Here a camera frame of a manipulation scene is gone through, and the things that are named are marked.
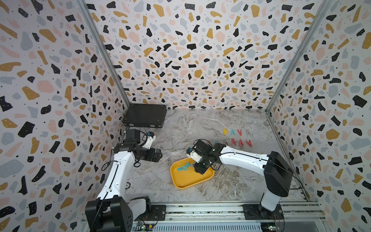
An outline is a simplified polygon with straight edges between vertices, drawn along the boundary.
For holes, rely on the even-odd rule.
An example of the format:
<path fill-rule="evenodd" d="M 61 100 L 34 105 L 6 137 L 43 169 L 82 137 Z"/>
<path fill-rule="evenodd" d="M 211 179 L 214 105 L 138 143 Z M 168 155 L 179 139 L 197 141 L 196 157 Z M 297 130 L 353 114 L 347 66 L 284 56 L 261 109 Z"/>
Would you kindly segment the yellow plastic storage box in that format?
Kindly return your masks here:
<path fill-rule="evenodd" d="M 177 171 L 177 168 L 190 163 L 186 171 Z M 191 158 L 182 159 L 172 164 L 170 168 L 173 184 L 176 188 L 183 190 L 210 180 L 214 176 L 214 170 L 209 168 L 205 174 L 201 175 L 194 170 L 195 161 Z"/>

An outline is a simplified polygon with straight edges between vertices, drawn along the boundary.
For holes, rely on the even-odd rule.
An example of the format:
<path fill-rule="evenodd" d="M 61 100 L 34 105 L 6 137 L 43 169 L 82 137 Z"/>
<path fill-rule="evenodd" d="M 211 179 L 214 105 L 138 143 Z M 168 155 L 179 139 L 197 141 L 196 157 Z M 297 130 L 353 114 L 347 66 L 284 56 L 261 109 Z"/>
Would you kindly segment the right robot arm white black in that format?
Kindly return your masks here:
<path fill-rule="evenodd" d="M 259 204 L 261 213 L 274 212 L 281 199 L 288 197 L 290 190 L 303 189 L 303 183 L 294 175 L 281 154 L 275 151 L 256 154 L 221 143 L 211 145 L 204 139 L 198 139 L 186 150 L 186 155 L 195 161 L 195 172 L 201 175 L 217 163 L 234 165 L 263 176 L 267 188 Z"/>

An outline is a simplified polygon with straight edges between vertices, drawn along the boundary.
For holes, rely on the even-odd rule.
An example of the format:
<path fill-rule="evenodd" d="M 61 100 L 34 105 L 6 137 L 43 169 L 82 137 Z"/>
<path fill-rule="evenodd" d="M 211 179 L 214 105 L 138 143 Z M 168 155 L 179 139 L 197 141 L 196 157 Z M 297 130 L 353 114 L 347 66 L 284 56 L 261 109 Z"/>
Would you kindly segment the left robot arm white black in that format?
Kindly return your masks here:
<path fill-rule="evenodd" d="M 152 131 L 128 129 L 125 138 L 111 151 L 113 158 L 103 165 L 110 173 L 96 200 L 89 201 L 85 215 L 92 232 L 129 232 L 135 220 L 144 221 L 152 217 L 149 197 L 124 199 L 128 175 L 140 161 L 159 162 L 160 149 L 152 147 L 156 136 Z"/>

